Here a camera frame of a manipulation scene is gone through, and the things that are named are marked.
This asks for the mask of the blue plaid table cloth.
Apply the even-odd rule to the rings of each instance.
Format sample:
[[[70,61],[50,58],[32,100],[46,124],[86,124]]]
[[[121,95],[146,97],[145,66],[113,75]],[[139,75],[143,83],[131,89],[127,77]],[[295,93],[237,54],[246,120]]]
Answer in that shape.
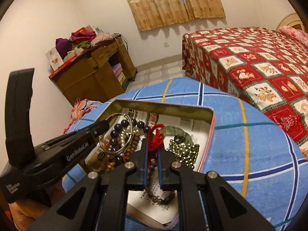
[[[294,141],[246,102],[190,78],[133,90],[121,99],[203,106],[216,123],[205,170],[217,171],[270,220],[289,230],[307,195],[307,160]]]

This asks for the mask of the clothes pile on floor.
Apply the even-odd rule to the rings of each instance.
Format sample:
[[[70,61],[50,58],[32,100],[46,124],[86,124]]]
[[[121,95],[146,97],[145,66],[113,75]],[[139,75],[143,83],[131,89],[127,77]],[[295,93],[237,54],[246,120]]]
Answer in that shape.
[[[83,116],[96,109],[102,103],[100,101],[92,101],[89,99],[77,99],[74,103],[73,109],[70,112],[70,122],[64,129],[63,134],[66,134],[73,124],[75,124]]]

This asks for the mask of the pink pillow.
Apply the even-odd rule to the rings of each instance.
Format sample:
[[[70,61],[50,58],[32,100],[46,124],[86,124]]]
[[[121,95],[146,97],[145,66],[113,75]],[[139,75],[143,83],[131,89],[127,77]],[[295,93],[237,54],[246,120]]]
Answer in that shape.
[[[308,46],[308,34],[302,30],[295,29],[290,26],[281,26],[279,31],[290,38],[301,42],[303,45]]]

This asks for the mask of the white printed box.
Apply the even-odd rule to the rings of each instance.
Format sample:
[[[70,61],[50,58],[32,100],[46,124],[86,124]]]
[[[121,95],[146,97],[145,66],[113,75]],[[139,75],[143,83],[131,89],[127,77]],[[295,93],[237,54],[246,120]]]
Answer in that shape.
[[[52,47],[50,50],[48,50],[45,53],[45,56],[54,71],[57,70],[62,64],[64,64],[59,52],[56,50],[55,47]]]

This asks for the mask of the printed paper in tin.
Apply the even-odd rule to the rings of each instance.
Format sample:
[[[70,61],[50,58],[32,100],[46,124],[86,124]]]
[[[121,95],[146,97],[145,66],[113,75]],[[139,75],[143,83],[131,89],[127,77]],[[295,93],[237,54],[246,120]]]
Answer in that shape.
[[[174,108],[171,113],[128,108],[122,113],[149,127],[161,124],[158,130],[163,135],[163,147],[153,154],[158,165],[150,173],[146,189],[128,194],[128,213],[156,229],[172,226],[178,218],[174,185],[180,180],[172,173],[171,163],[179,162],[195,172],[202,170],[213,136],[215,113],[212,108],[188,106]]]

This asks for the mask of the clothes pile on desk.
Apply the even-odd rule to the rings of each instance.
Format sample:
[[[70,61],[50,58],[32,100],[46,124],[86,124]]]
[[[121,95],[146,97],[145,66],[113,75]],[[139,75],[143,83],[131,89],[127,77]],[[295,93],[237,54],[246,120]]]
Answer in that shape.
[[[99,28],[91,25],[82,27],[71,33],[69,39],[58,38],[55,40],[55,49],[61,56],[65,58],[68,52],[75,48],[89,49],[96,46],[100,42],[113,40],[114,37],[108,32],[103,32]]]

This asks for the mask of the white wall socket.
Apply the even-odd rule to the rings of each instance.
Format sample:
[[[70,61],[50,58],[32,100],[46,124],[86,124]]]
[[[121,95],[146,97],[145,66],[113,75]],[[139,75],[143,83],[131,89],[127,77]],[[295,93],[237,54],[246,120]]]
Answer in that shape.
[[[168,42],[164,42],[164,43],[163,43],[163,46],[164,46],[165,48],[169,47]]]

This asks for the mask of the wooden headboard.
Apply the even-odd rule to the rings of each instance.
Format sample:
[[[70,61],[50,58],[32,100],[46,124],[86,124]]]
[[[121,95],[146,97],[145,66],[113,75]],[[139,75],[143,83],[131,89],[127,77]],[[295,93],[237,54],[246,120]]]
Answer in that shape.
[[[295,29],[298,30],[302,30],[306,32],[305,26],[302,23],[300,17],[296,14],[290,14],[287,17],[285,17],[284,19],[282,19],[281,23],[278,25],[276,31],[280,31],[280,27],[282,26],[289,26],[289,27],[293,27]]]

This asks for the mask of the beige window curtain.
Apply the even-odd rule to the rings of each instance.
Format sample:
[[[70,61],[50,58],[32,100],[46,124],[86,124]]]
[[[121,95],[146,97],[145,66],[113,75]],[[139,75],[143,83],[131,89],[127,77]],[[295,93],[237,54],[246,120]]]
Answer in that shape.
[[[225,18],[221,0],[128,0],[140,32],[195,19]]]

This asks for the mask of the green jade bangle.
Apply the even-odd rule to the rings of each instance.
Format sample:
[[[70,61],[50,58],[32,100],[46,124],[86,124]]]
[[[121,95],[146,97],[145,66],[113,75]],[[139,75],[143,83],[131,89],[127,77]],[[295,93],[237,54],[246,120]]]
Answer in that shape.
[[[174,126],[165,126],[164,128],[160,129],[160,132],[166,137],[166,136],[173,136],[174,142],[177,144],[190,144],[193,145],[192,137],[182,130],[181,128],[174,127]]]

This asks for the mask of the red patterned bed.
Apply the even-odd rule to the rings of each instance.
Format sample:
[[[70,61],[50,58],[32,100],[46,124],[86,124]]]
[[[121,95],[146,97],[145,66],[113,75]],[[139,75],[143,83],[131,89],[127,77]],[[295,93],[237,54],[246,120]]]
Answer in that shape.
[[[307,47],[259,27],[184,34],[183,69],[260,110],[307,154]]]

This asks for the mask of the brown wooden desk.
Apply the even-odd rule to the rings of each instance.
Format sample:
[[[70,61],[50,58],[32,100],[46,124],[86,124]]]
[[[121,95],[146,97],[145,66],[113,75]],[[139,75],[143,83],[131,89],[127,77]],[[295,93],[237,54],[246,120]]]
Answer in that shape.
[[[86,49],[74,60],[61,65],[49,79],[71,105],[80,99],[106,102],[125,93],[112,66],[121,64],[128,81],[135,79],[137,68],[122,37],[103,41]]]

